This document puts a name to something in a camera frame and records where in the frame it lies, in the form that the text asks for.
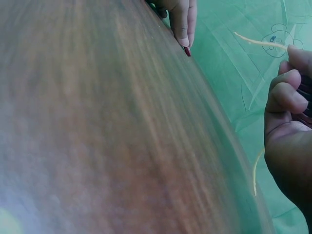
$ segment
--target green cloth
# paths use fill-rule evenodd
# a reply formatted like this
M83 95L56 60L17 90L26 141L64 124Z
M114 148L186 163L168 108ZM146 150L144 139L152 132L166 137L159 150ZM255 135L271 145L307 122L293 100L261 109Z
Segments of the green cloth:
M312 50L311 0L198 0L192 56L204 72L253 165L263 146L264 107L279 64L281 49L242 40L282 41ZM276 232L306 234L301 212L278 189L264 159L257 182Z

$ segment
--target painted nail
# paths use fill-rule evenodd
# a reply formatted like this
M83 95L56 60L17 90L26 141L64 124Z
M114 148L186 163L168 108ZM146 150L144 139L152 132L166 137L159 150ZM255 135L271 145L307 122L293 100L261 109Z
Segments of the painted nail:
M190 57L192 54L191 54L191 50L190 50L190 48L189 47L184 47L184 51L185 51L185 53L186 53L186 55L188 56L188 57Z

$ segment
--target yellow thread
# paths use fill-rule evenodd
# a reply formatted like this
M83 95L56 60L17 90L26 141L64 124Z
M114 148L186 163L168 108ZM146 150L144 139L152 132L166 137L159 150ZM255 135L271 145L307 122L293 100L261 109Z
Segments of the yellow thread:
M257 196L255 172L256 172L256 170L257 170L258 161L259 161L261 155L264 153L264 150L265 150L265 149L261 150L261 152L258 154L257 159L256 159L256 161L255 161L255 163L254 163L254 166L253 166L253 191L254 191L254 196Z
M234 33L235 33L235 35L239 36L239 37L242 38L243 40L246 40L246 41L248 41L248 42L250 42L250 43L258 44L258 45L267 45L267 46L279 47L279 48L281 48L281 49L287 51L287 46L284 46L284 45L281 45L281 44L278 44L278 43L273 43L273 42L265 42L265 41L252 40L252 39L243 37L242 35L238 34L237 32L234 32Z

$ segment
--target wood grain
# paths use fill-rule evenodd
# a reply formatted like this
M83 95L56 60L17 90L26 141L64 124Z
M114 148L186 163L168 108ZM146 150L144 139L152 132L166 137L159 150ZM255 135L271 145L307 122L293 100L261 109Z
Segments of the wood grain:
M144 1L0 1L0 208L26 234L272 233L205 78Z

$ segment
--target hand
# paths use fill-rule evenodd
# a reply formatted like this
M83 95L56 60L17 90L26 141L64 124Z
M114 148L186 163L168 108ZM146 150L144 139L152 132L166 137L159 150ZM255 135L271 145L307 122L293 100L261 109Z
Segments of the hand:
M269 89L265 159L280 190L300 208L312 231L312 131L295 120L308 105L296 90L300 73L312 78L312 52L290 46L288 54Z
M191 47L195 37L197 18L197 0L147 0L155 4L156 10L163 18L169 11L170 26L181 46Z

